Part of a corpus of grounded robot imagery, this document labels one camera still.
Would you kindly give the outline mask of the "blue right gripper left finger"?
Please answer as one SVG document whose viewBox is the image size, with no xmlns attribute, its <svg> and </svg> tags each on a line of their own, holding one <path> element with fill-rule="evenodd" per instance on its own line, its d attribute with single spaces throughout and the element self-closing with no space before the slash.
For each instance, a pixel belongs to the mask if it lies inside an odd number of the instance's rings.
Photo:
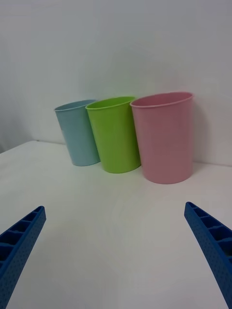
<svg viewBox="0 0 232 309">
<path fill-rule="evenodd" d="M 0 308 L 5 309 L 46 221 L 39 206 L 0 235 Z"/>
</svg>

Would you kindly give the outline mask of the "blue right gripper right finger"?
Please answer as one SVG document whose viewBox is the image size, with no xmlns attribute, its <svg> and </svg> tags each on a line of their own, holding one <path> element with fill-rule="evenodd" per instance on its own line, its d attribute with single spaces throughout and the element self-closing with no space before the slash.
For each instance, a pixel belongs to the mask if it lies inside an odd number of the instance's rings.
<svg viewBox="0 0 232 309">
<path fill-rule="evenodd" d="M 225 299 L 232 308 L 232 231 L 191 202 L 184 217 L 190 226 Z"/>
</svg>

